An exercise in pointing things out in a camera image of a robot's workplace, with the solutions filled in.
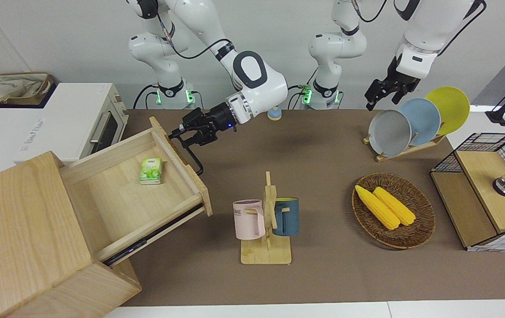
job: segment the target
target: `oven door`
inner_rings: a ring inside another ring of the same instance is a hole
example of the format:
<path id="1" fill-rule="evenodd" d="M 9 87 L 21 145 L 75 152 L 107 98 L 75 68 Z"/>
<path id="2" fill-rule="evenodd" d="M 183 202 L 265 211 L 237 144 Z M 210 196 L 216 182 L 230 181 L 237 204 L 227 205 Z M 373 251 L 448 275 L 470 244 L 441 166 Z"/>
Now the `oven door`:
<path id="1" fill-rule="evenodd" d="M 90 143 L 93 145 L 91 153 L 96 153 L 117 143 L 123 135 L 123 129 L 125 129 L 117 109 L 113 107 L 110 100 L 107 103 L 108 107 L 105 107 L 105 111 L 100 114 L 94 133 L 90 138 Z"/>

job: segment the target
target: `oven handle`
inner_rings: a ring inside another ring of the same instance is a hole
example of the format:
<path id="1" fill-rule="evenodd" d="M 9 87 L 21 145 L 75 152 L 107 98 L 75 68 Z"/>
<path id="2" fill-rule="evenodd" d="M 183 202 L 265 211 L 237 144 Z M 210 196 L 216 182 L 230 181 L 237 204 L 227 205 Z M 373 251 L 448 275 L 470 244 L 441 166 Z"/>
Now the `oven handle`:
<path id="1" fill-rule="evenodd" d="M 99 116 L 98 125 L 95 127 L 95 131 L 94 131 L 93 135 L 91 135 L 91 138 L 90 138 L 91 144 L 101 143 L 102 138 L 103 138 L 103 133 L 106 130 L 107 123 L 109 123 L 110 117 L 111 117 L 111 111 L 107 111 L 105 113 L 102 113 Z"/>

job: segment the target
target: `light blue plate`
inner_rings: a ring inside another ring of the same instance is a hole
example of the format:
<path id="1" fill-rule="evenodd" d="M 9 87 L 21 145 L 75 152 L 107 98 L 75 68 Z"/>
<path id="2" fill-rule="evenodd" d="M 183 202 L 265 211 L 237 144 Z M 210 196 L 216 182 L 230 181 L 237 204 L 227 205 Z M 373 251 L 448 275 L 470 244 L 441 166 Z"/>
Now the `light blue plate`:
<path id="1" fill-rule="evenodd" d="M 410 142 L 419 146 L 431 141 L 439 131 L 441 115 L 434 103 L 424 98 L 414 98 L 399 108 L 411 125 L 411 132 L 418 135 Z"/>

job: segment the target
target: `wooden panel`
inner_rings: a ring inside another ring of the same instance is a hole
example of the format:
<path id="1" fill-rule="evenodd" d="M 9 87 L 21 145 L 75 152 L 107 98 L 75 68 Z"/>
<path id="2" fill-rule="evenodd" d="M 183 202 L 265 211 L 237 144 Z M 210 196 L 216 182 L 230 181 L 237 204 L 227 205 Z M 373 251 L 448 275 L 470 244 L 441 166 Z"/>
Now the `wooden panel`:
<path id="1" fill-rule="evenodd" d="M 486 211 L 480 204 L 464 173 L 431 173 L 443 203 L 464 247 L 496 235 Z"/>
<path id="2" fill-rule="evenodd" d="M 157 239 L 165 236 L 166 234 L 172 232 L 178 226 L 180 226 L 180 225 L 188 222 L 190 219 L 192 219 L 193 217 L 195 217 L 196 215 L 198 215 L 198 214 L 200 214 L 200 213 L 202 213 L 204 211 L 205 211 L 205 208 L 199 208 L 196 211 L 190 213 L 189 215 L 187 215 L 186 217 L 184 217 L 180 221 L 178 221 L 178 222 L 174 223 L 172 226 L 168 227 L 168 229 L 160 232 L 159 234 L 153 236 L 151 239 L 147 240 L 145 245 L 143 245 L 143 246 L 137 248 L 136 250 L 132 251 L 131 253 L 129 253 L 129 255 L 125 256 L 124 258 L 121 258 L 120 260 L 115 261 L 115 263 L 113 264 L 113 266 L 115 266 L 115 264 L 123 264 L 124 262 L 128 261 L 127 258 L 135 255 L 138 251 L 141 251 L 143 248 L 145 248 L 146 246 L 148 246 L 148 244 L 150 244 L 150 243 L 156 241 Z M 115 254 L 115 251 L 113 253 L 109 251 L 112 247 L 113 246 L 108 246 L 108 247 L 104 248 L 103 250 L 101 250 L 101 252 L 99 252 L 96 255 L 96 257 L 98 257 L 99 259 L 102 259 L 102 260 L 106 260 L 110 256 L 113 256 Z"/>
<path id="3" fill-rule="evenodd" d="M 115 274 L 123 277 L 124 280 L 128 281 L 128 279 L 122 275 L 127 276 L 129 279 L 133 280 L 133 282 L 138 284 L 139 279 L 137 278 L 137 274 L 135 274 L 135 270 L 133 269 L 133 266 L 131 266 L 131 262 L 129 262 L 129 260 L 115 263 L 111 266 L 111 269 Z"/>
<path id="4" fill-rule="evenodd" d="M 75 163 L 71 163 L 60 170 L 62 178 L 67 185 L 74 185 L 89 178 L 109 167 L 131 159 L 135 154 L 141 153 L 155 145 L 151 135 L 152 129 L 140 132 L 119 143 L 111 145 L 102 151 L 89 155 Z"/>
<path id="5" fill-rule="evenodd" d="M 139 291 L 138 283 L 121 279 L 102 264 L 92 264 L 9 317 L 101 318 Z"/>
<path id="6" fill-rule="evenodd" d="M 91 263 L 59 164 L 47 152 L 0 173 L 0 314 Z"/>
<path id="7" fill-rule="evenodd" d="M 280 237 L 266 229 L 266 236 L 259 239 L 241 240 L 243 264 L 289 264 L 291 263 L 290 237 Z"/>
<path id="8" fill-rule="evenodd" d="M 164 162 L 160 185 L 139 183 L 142 160 L 165 157 L 158 147 L 130 155 L 131 158 L 69 186 L 94 253 L 149 223 L 168 218 L 178 205 L 194 196 L 170 161 Z"/>
<path id="9" fill-rule="evenodd" d="M 456 157 L 495 229 L 504 232 L 505 197 L 493 189 L 492 182 L 505 174 L 505 162 L 492 151 L 457 151 Z"/>
<path id="10" fill-rule="evenodd" d="M 155 139 L 156 145 L 159 145 L 162 147 L 162 149 L 164 149 L 164 151 L 168 154 L 168 157 L 170 157 L 170 160 L 172 160 L 176 167 L 180 169 L 180 173 L 186 177 L 186 181 L 192 186 L 192 189 L 194 189 L 196 192 L 199 191 L 201 193 L 207 215 L 211 216 L 213 214 L 213 210 L 211 209 L 210 195 L 206 185 L 204 185 L 202 179 L 198 177 L 194 169 L 186 162 L 184 162 L 182 157 L 180 157 L 180 154 L 172 145 L 170 139 L 168 138 L 168 135 L 164 129 L 162 129 L 158 121 L 156 121 L 156 118 L 151 117 L 149 119 L 152 128 L 155 129 L 155 133 L 152 134 L 152 137 Z"/>
<path id="11" fill-rule="evenodd" d="M 154 230 L 160 228 L 161 226 L 167 224 L 168 222 L 176 219 L 176 217 L 184 214 L 184 212 L 187 212 L 188 210 L 192 209 L 193 207 L 196 207 L 198 204 L 202 203 L 202 197 L 200 194 L 196 193 L 186 201 L 180 203 L 178 206 L 176 206 L 174 209 L 171 211 L 163 211 L 164 213 L 160 213 L 160 216 L 156 217 L 155 219 L 148 221 L 141 225 L 138 229 L 132 231 L 131 233 L 125 235 L 124 237 L 120 238 L 119 240 L 111 243 L 107 247 L 103 248 L 101 251 L 95 254 L 95 257 L 100 260 L 100 261 L 105 261 L 107 258 L 113 256 L 114 254 L 118 253 L 119 251 L 127 248 L 129 245 L 137 242 L 141 238 L 145 237 L 148 234 L 151 234 Z"/>

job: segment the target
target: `plate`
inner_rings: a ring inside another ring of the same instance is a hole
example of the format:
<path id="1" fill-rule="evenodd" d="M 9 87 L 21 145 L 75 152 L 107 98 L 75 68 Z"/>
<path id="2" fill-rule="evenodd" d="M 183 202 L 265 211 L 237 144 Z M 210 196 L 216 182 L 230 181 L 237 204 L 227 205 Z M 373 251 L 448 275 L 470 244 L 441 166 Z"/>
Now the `plate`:
<path id="1" fill-rule="evenodd" d="M 379 155 L 394 157 L 406 150 L 412 136 L 410 122 L 397 110 L 380 111 L 368 128 L 372 149 Z"/>
<path id="2" fill-rule="evenodd" d="M 426 99 L 432 101 L 441 114 L 443 126 L 440 135 L 452 133 L 464 125 L 470 114 L 468 97 L 456 87 L 440 87 L 432 90 Z"/>
<path id="3" fill-rule="evenodd" d="M 424 98 L 414 98 L 405 102 L 399 108 L 411 125 L 411 132 L 417 136 L 410 145 L 426 144 L 435 137 L 441 125 L 441 115 L 434 103 Z"/>
<path id="4" fill-rule="evenodd" d="M 401 225 L 395 230 L 388 230 L 376 219 L 362 203 L 357 191 L 353 189 L 353 211 L 360 226 L 371 237 L 390 247 L 407 250 L 428 242 L 435 232 L 435 213 L 427 197 L 410 181 L 390 173 L 373 173 L 361 178 L 357 185 L 374 191 L 377 186 L 384 188 L 396 199 L 404 203 L 415 214 L 414 223 Z"/>

